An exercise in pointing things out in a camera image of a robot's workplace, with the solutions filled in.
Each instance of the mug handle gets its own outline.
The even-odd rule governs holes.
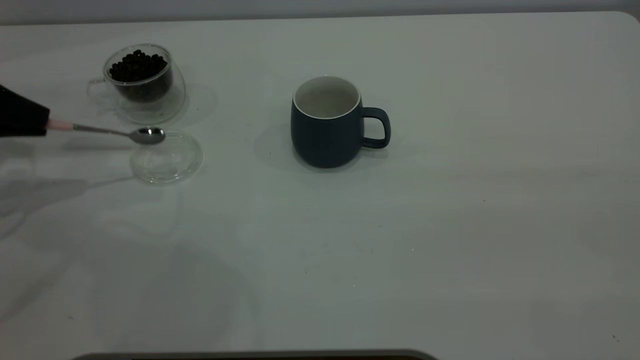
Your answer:
[[[102,98],[98,94],[96,94],[95,92],[91,91],[91,88],[94,85],[103,84],[103,83],[104,83],[104,77],[102,77],[102,76],[89,80],[89,82],[86,85],[86,95],[89,97],[89,99],[95,101],[98,105],[100,105],[102,107],[105,107],[105,108],[110,108],[111,107],[111,103],[109,101],[105,100],[104,98]]]
[[[383,147],[389,144],[389,140],[391,139],[391,125],[389,124],[389,116],[385,113],[384,110],[378,108],[364,108],[362,113],[363,117],[372,117],[374,119],[378,119],[382,122],[382,126],[385,128],[385,138],[384,139],[371,139],[371,138],[362,138],[362,146],[370,147],[373,149],[382,149]]]

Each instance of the clear glass saucer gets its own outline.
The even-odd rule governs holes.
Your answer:
[[[172,131],[159,144],[136,146],[131,170],[145,184],[175,184],[193,175],[202,158],[200,144],[191,135]]]

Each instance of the white table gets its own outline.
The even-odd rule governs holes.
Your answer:
[[[122,127],[84,87],[140,42],[173,52],[190,99],[172,127],[205,162],[153,188],[126,139],[0,140],[0,359],[640,357],[631,16],[2,27],[0,81],[52,116]],[[386,149],[329,171],[294,157],[291,94],[320,74],[388,112]]]

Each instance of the dark blue mug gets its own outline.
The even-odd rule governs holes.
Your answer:
[[[384,139],[364,137],[364,118],[376,118]],[[364,108],[358,89],[335,76],[308,80],[293,94],[291,140],[296,152],[315,167],[332,168],[353,159],[361,147],[382,149],[389,144],[391,125],[382,109]]]

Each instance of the spoon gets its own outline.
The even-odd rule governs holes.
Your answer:
[[[123,133],[121,131],[102,129],[99,127],[80,125],[73,122],[54,119],[49,119],[49,122],[47,123],[47,129],[62,131],[88,131],[90,133],[126,136],[133,140],[133,142],[140,143],[142,145],[154,145],[157,143],[161,143],[166,136],[164,130],[159,127],[141,127],[138,130],[131,131],[130,133]]]

